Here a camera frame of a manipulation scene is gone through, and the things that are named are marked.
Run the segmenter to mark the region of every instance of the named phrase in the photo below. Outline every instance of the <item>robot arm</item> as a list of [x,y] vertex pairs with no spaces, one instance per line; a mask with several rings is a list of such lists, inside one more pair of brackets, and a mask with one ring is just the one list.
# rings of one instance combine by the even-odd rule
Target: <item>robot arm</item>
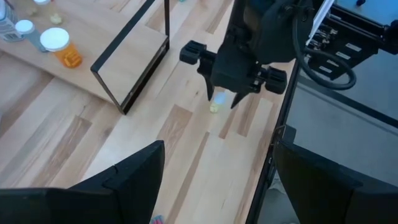
[[259,93],[263,83],[268,91],[284,92],[286,73],[262,65],[289,62],[295,58],[291,41],[294,14],[302,18],[298,42],[304,48],[312,28],[312,0],[301,1],[300,6],[293,3],[293,0],[236,0],[217,54],[195,41],[182,49],[181,61],[191,65],[200,61],[198,73],[205,78],[209,100],[214,86],[237,93],[232,108],[249,93]]
[[[232,108],[249,93],[259,93],[264,83],[266,90],[282,94],[287,86],[286,73],[272,67],[264,68],[263,65],[289,62],[294,58],[297,58],[303,71],[319,85],[332,90],[347,90],[356,83],[356,75],[351,68],[370,55],[351,61],[336,56],[333,51],[336,46],[332,44],[334,36],[370,36],[366,45],[376,48],[374,54],[378,48],[392,49],[392,43],[394,50],[390,52],[396,54],[397,41],[394,40],[397,40],[398,25],[393,22],[391,26],[382,26],[358,19],[360,16],[340,12],[337,6],[331,6],[332,3],[333,1],[326,0],[322,6],[316,5],[315,8],[320,10],[314,20],[313,0],[235,0],[224,41],[217,53],[207,51],[204,44],[190,41],[181,50],[180,60],[191,65],[200,61],[197,71],[205,78],[209,100],[215,86],[235,92]],[[332,15],[333,12],[339,13],[341,21],[335,21],[332,17],[324,19],[330,8]],[[347,22],[344,21],[347,16],[353,23],[348,23],[348,29]],[[341,28],[340,34],[333,27],[321,22],[338,26]],[[311,32],[313,23],[316,33],[314,30]],[[308,63],[304,59],[305,55],[309,56]],[[334,62],[332,65],[338,71],[334,76],[324,75],[334,80],[347,73],[347,84],[330,82],[313,71],[314,69],[322,73],[316,68],[327,67],[327,62],[330,61]]]

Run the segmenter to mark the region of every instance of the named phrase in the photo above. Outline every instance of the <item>wooden shelf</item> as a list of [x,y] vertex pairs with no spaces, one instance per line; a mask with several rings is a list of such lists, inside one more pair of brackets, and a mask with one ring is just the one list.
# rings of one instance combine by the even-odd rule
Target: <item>wooden shelf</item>
[[[130,18],[86,1],[62,0],[57,1],[57,6],[64,18],[60,27],[69,32],[83,55],[78,68],[65,68],[53,54],[39,52],[27,40],[0,40],[0,49],[112,103],[90,67]],[[30,19],[40,32],[54,27],[40,14],[27,17],[17,4],[16,11],[19,19]],[[165,38],[164,34],[137,24],[104,64],[101,78],[118,102],[125,99]]]

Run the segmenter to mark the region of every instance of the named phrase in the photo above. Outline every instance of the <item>wooden table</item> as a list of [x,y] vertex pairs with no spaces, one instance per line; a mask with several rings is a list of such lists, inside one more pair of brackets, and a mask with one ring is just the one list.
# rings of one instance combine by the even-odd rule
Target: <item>wooden table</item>
[[[142,3],[85,2],[118,12],[125,20]],[[164,28],[162,2],[156,0],[141,24],[157,32]],[[231,3],[170,1],[170,50],[126,116],[109,106],[99,110],[98,102],[88,103],[87,97],[65,88],[60,91],[59,83],[51,82],[45,94],[61,95],[62,102],[71,101],[73,106],[58,103],[53,109],[55,103],[47,103],[41,94],[29,113],[10,124],[0,137],[0,187],[70,187],[163,139],[165,168],[154,215],[165,216],[167,223],[244,223],[284,95],[263,90],[230,110],[234,94],[217,88],[226,92],[226,103],[212,114],[197,67],[178,61],[180,49],[189,40],[217,51]],[[290,75],[293,64],[273,66]]]
[[[40,15],[40,11],[36,16],[29,17],[25,10],[18,7],[18,0],[11,2],[16,5],[19,18],[32,20],[37,30],[42,32],[54,26]],[[0,49],[114,103],[90,67],[130,18],[90,1],[62,0],[56,3],[64,18],[60,27],[69,32],[72,42],[83,56],[83,63],[78,68],[65,68],[54,55],[37,51],[27,40],[13,43],[2,41]],[[121,104],[129,94],[165,39],[164,34],[138,24],[105,62],[100,76],[118,103]]]

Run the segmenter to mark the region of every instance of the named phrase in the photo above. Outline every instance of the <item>pill bottle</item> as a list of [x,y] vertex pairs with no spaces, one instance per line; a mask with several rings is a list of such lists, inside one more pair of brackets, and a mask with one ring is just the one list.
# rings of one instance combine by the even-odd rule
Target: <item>pill bottle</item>
[[70,41],[66,30],[58,27],[49,28],[40,36],[40,43],[68,68],[76,68],[83,61],[75,45]]
[[24,37],[15,29],[17,21],[17,14],[11,5],[0,0],[0,37],[8,42],[23,40]]
[[62,23],[63,19],[55,5],[54,0],[34,0],[39,5],[39,11],[54,25]]
[[29,40],[41,52],[48,52],[40,43],[40,33],[35,29],[33,22],[29,20],[21,20],[15,24],[15,29],[22,34],[25,39]]
[[225,102],[225,92],[218,92],[210,105],[210,112],[217,113]]

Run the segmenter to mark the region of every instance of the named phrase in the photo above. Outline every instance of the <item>white bottle cap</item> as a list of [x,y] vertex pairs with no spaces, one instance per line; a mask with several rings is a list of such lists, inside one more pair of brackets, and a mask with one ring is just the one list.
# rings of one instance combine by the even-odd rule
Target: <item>white bottle cap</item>
[[20,34],[31,34],[33,31],[35,31],[35,25],[33,22],[24,19],[15,24],[15,29]]
[[225,92],[219,92],[217,95],[214,97],[214,103],[218,105],[222,105],[225,102]]
[[51,0],[33,0],[33,1],[35,1],[36,4],[41,5],[41,6],[46,5],[51,2]]
[[40,36],[40,43],[51,52],[57,52],[67,48],[69,41],[68,32],[58,27],[49,28]]
[[6,2],[0,0],[0,21],[6,17]]

